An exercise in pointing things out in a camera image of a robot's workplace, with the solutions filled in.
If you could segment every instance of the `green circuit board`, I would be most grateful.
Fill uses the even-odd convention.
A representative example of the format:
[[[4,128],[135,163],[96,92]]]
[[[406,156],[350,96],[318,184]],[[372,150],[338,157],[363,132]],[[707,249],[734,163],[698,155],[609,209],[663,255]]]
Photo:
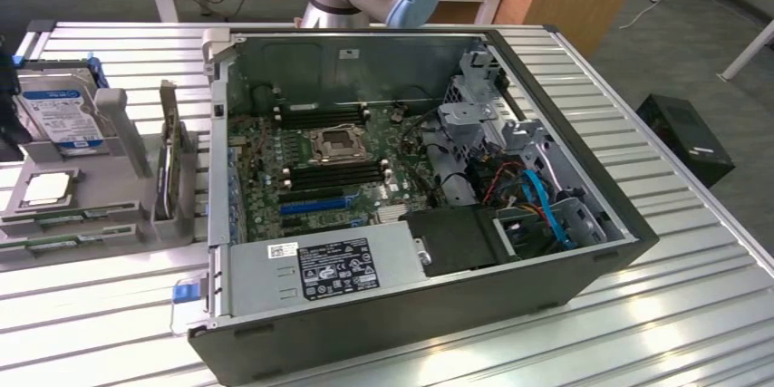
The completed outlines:
[[[368,162],[386,160],[391,177],[384,181],[339,186],[347,208],[286,216],[279,212],[287,204],[279,201],[279,196],[290,191],[283,185],[288,178],[283,169],[320,166],[312,140],[319,129],[283,129],[280,123],[268,117],[240,117],[230,122],[228,145],[239,150],[238,171],[248,242],[368,225],[384,206],[403,204],[407,210],[428,208],[427,190],[420,188],[416,176],[432,184],[431,163],[415,150],[398,153],[403,131],[419,116],[394,123],[391,111],[391,106],[372,107],[364,125],[326,128],[327,131],[338,128],[354,131],[364,149],[359,159]],[[440,189],[432,195],[439,204],[446,202]]]

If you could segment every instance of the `blue hard drive label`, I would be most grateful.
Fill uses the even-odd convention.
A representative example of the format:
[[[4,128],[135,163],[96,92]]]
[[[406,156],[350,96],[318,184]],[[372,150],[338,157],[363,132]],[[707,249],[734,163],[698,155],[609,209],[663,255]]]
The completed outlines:
[[[303,297],[310,301],[379,287],[368,240],[298,249]]]
[[[27,112],[48,139],[67,149],[93,148],[103,142],[101,132],[84,97],[76,90],[25,91],[21,93]]]

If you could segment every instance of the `blue pcie slot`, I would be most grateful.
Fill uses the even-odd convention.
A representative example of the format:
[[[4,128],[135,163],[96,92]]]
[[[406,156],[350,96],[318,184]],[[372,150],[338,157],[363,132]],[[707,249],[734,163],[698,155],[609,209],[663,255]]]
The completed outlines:
[[[323,210],[334,210],[336,208],[347,208],[350,201],[347,198],[322,199],[311,203],[286,204],[279,207],[279,215],[295,215],[298,213],[319,212]]]

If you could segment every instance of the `power supply label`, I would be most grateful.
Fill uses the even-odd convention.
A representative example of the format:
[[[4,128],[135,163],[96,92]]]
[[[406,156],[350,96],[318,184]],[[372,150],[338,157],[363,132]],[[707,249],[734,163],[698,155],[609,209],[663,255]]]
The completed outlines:
[[[310,301],[379,287],[368,240],[299,248],[303,297]]]

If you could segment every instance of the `metal table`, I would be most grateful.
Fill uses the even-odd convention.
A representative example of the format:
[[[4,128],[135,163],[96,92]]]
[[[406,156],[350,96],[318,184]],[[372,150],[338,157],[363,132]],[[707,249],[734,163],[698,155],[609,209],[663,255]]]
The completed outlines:
[[[204,26],[212,25],[60,23],[21,47],[44,58],[93,52],[112,86],[128,91],[131,116],[147,133],[161,123],[152,88],[161,78],[177,82],[187,126],[203,139],[202,204]],[[563,307],[286,375],[272,385],[771,384],[771,257],[563,37],[538,26],[498,29],[662,240]],[[0,274],[0,385],[215,384],[185,338],[169,333],[171,287],[206,265],[206,246],[195,243]]]

